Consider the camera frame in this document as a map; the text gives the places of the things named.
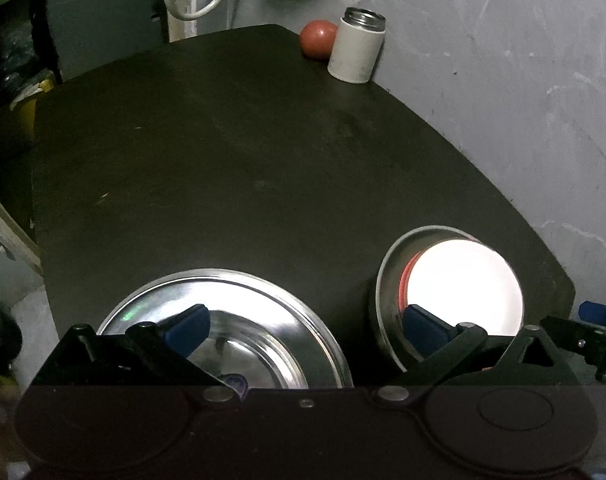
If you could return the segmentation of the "black table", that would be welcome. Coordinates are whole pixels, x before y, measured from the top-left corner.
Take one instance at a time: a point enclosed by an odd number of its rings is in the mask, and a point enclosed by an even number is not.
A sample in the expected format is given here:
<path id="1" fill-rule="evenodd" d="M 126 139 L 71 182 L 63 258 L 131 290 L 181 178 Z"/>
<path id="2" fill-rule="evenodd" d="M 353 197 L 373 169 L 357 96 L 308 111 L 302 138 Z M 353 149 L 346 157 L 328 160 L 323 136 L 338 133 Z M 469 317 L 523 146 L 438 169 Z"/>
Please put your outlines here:
<path id="1" fill-rule="evenodd" d="M 268 280 L 312 308 L 356 385 L 393 362 L 370 305 L 389 247 L 452 226 L 497 250 L 526 319 L 568 316 L 576 290 L 541 237 L 440 133 L 378 84 L 346 84 L 278 25 L 122 58 L 36 106 L 34 221 L 59 332 L 100 324 L 162 276 Z"/>

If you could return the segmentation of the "white door frame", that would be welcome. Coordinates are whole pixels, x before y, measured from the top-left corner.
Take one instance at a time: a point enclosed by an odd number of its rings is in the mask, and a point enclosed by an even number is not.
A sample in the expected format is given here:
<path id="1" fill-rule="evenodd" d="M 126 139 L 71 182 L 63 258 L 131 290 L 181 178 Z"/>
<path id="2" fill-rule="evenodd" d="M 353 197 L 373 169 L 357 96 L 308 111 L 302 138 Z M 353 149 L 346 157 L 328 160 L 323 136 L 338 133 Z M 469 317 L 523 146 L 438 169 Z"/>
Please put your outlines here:
<path id="1" fill-rule="evenodd" d="M 20 257 L 33 271 L 42 274 L 37 244 L 18 225 L 0 203 L 0 242 L 13 255 Z"/>

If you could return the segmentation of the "white steel thermos flask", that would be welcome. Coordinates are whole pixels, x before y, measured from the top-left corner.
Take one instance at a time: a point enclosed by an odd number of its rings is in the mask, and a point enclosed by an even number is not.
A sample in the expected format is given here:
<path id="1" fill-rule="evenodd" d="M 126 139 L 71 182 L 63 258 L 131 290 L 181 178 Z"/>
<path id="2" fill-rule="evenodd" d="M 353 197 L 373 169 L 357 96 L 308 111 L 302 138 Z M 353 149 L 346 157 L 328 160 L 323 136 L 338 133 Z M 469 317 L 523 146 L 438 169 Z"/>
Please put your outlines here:
<path id="1" fill-rule="evenodd" d="M 348 84 L 369 81 L 383 45 L 387 20 L 375 11 L 345 9 L 335 35 L 328 73 Z"/>

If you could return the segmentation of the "white bowl red rim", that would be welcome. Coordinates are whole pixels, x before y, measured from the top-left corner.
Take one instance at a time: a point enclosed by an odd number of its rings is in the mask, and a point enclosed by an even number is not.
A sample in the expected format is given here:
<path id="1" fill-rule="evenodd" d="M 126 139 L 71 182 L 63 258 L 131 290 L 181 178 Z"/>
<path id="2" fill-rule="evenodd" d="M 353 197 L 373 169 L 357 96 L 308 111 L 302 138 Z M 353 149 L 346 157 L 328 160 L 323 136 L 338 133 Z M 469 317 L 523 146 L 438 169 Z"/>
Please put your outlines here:
<path id="1" fill-rule="evenodd" d="M 494 249 L 452 238 L 406 263 L 399 310 L 421 307 L 449 325 L 471 322 L 493 336 L 514 336 L 524 322 L 524 295 L 512 267 Z"/>

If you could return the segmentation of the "steel bowl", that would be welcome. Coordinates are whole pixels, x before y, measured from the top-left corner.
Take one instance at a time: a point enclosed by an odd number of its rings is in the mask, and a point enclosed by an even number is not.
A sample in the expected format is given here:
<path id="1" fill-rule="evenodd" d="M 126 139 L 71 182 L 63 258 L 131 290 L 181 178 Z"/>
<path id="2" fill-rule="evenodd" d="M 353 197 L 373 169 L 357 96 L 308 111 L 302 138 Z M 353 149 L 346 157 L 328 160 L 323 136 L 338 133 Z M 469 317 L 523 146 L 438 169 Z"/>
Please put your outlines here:
<path id="1" fill-rule="evenodd" d="M 445 240 L 478 242 L 478 238 L 452 226 L 419 226 L 399 237 L 379 266 L 376 284 L 373 285 L 370 318 L 376 328 L 378 346 L 402 373 L 423 360 L 403 337 L 399 310 L 402 274 L 410 261 Z"/>

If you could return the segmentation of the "steel plate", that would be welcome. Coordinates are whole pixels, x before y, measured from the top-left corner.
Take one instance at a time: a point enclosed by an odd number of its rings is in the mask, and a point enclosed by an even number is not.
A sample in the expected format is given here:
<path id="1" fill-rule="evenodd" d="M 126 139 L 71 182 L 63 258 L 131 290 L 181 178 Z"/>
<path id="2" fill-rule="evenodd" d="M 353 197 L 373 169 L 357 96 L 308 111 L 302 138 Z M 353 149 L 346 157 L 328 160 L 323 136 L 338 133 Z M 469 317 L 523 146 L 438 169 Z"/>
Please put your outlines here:
<path id="1" fill-rule="evenodd" d="M 250 388 L 350 388 L 352 376 L 329 328 L 277 285 L 248 273 L 196 269 L 164 276 L 132 292 L 99 325 L 100 335 L 122 335 L 140 322 L 161 324 L 202 304 L 210 331 L 188 360 L 225 378 L 237 374 Z"/>

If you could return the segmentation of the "red ball lid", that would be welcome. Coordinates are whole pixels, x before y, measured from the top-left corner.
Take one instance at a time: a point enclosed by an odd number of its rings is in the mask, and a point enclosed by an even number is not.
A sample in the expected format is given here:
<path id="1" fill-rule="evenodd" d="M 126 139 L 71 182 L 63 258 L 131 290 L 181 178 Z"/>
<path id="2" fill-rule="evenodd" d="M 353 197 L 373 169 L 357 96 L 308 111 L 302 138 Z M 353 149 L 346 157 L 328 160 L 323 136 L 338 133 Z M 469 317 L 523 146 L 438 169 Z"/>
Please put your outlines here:
<path id="1" fill-rule="evenodd" d="M 337 31 L 338 27 L 329 21 L 307 23 L 299 35 L 301 51 L 309 58 L 329 58 Z"/>

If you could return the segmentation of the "yellow plastic container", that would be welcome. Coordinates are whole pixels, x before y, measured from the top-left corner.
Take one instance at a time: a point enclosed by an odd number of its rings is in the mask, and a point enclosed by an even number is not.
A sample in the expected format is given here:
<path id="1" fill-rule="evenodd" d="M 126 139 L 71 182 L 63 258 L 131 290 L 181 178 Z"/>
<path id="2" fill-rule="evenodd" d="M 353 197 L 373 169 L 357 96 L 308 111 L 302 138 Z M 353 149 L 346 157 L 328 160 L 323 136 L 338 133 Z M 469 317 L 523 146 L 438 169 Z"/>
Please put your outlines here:
<path id="1" fill-rule="evenodd" d="M 33 142 L 35 137 L 37 100 L 53 88 L 54 82 L 51 78 L 29 84 L 10 104 L 10 110 L 18 123 L 18 128 L 30 142 Z"/>

